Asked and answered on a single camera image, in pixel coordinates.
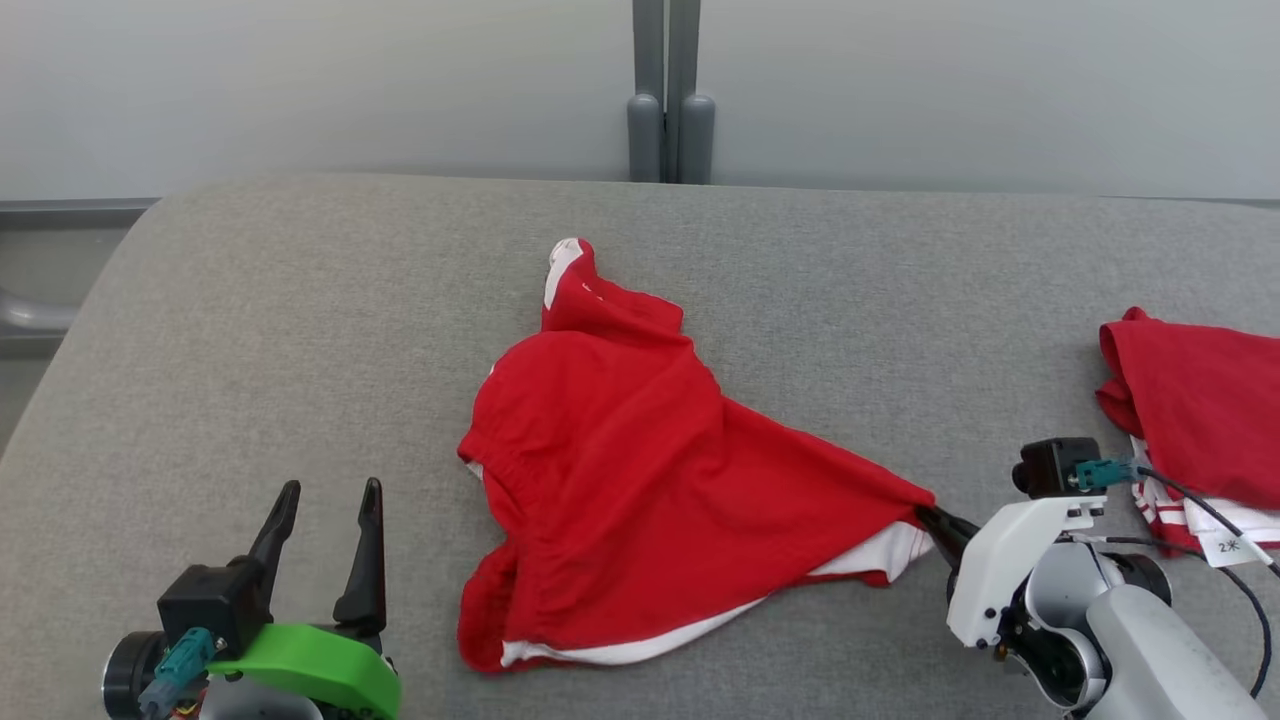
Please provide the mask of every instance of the cable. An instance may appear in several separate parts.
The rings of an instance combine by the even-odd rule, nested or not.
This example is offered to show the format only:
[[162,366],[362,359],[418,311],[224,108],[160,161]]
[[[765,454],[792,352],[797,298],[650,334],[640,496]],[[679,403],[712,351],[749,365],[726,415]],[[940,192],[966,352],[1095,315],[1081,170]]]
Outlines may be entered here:
[[1235,523],[1231,523],[1230,520],[1228,520],[1226,516],[1224,516],[1221,512],[1219,512],[1217,509],[1213,507],[1212,505],[1210,505],[1203,497],[1201,497],[1201,496],[1196,495],[1194,492],[1187,489],[1187,486],[1179,483],[1178,480],[1175,480],[1172,478],[1166,477],[1165,474],[1162,474],[1160,470],[1156,470],[1155,468],[1147,468],[1144,465],[1138,465],[1135,468],[1135,470],[1138,471],[1139,475],[1146,475],[1146,477],[1148,477],[1148,478],[1151,478],[1151,479],[1153,479],[1153,480],[1156,480],[1156,482],[1158,482],[1158,483],[1161,483],[1164,486],[1171,487],[1171,488],[1176,489],[1178,492],[1183,493],[1187,497],[1187,500],[1194,502],[1196,505],[1199,505],[1202,509],[1204,509],[1206,512],[1210,514],[1210,516],[1212,516],[1215,520],[1217,520],[1224,528],[1226,528],[1228,530],[1230,530],[1230,533],[1233,536],[1240,538],[1240,541],[1243,541],[1245,544],[1248,544],[1249,548],[1253,550],[1253,552],[1258,556],[1258,560],[1261,560],[1267,566],[1267,570],[1271,570],[1272,575],[1275,575],[1276,578],[1280,578],[1280,568],[1276,566],[1275,560],[1266,551],[1263,551],[1261,547],[1258,547],[1258,544],[1256,542],[1253,542],[1252,539],[1244,537],[1244,530],[1242,530],[1240,528],[1236,528]]
[[[1190,493],[1183,493],[1187,497],[1192,497]],[[1105,537],[1103,542],[1116,543],[1116,544],[1147,544],[1151,547],[1162,547],[1166,550],[1176,550],[1179,552],[1185,552],[1188,555],[1194,555],[1201,560],[1204,560],[1204,555],[1185,544],[1178,544],[1175,542],[1166,542],[1155,538],[1134,538],[1134,537]],[[1249,603],[1253,606],[1253,611],[1258,615],[1258,624],[1262,625],[1262,660],[1258,662],[1258,674],[1253,679],[1253,687],[1249,688],[1249,697],[1258,697],[1262,692],[1262,685],[1267,682],[1267,670],[1271,667],[1271,621],[1267,619],[1267,611],[1262,607],[1262,602],[1258,601],[1258,596],[1253,594],[1253,589],[1249,588],[1248,583],[1240,579],[1230,568],[1217,568],[1219,573],[1228,577],[1229,580],[1235,583],[1235,587],[1240,588],[1244,597],[1249,598]]]

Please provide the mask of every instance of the white label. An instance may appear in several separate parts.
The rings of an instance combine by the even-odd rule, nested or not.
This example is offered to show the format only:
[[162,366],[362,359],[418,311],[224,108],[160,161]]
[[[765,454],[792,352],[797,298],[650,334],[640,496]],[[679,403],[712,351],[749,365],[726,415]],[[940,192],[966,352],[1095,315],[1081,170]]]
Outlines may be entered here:
[[1201,533],[1196,537],[1201,541],[1201,547],[1204,550],[1204,560],[1208,560],[1208,564],[1215,568],[1240,565],[1258,559],[1249,544],[1244,539],[1233,536],[1230,530],[1221,529],[1212,533]]

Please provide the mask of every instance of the red and white garment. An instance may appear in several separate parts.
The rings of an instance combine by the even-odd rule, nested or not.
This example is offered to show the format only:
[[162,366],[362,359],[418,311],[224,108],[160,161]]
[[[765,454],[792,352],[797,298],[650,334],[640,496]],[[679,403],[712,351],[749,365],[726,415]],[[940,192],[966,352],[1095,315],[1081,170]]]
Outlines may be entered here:
[[[1130,307],[1101,329],[1115,375],[1098,404],[1133,437],[1134,455],[1207,498],[1256,543],[1280,547],[1280,340],[1180,325]],[[1217,521],[1143,478],[1134,500],[1152,533],[1203,544]]]
[[458,455],[507,539],[462,593],[476,670],[639,662],[782,588],[887,585],[928,491],[726,398],[682,310],[552,252],[541,332],[480,388]]

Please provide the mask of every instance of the red cloth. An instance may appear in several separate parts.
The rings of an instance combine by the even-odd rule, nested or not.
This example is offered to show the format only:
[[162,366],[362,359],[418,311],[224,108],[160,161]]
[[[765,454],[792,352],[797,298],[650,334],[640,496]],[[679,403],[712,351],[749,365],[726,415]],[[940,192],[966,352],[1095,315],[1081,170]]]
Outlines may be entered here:
[[928,491],[724,398],[678,306],[602,279],[590,245],[566,243],[541,332],[494,365],[458,448],[507,530],[463,591],[472,667],[643,660],[669,650],[646,641],[687,642],[896,521],[911,547],[893,552],[928,548],[902,525]]
[[1280,340],[1130,307],[1101,342],[1115,378],[1098,404],[1147,441],[1152,465],[1198,493],[1280,509]]

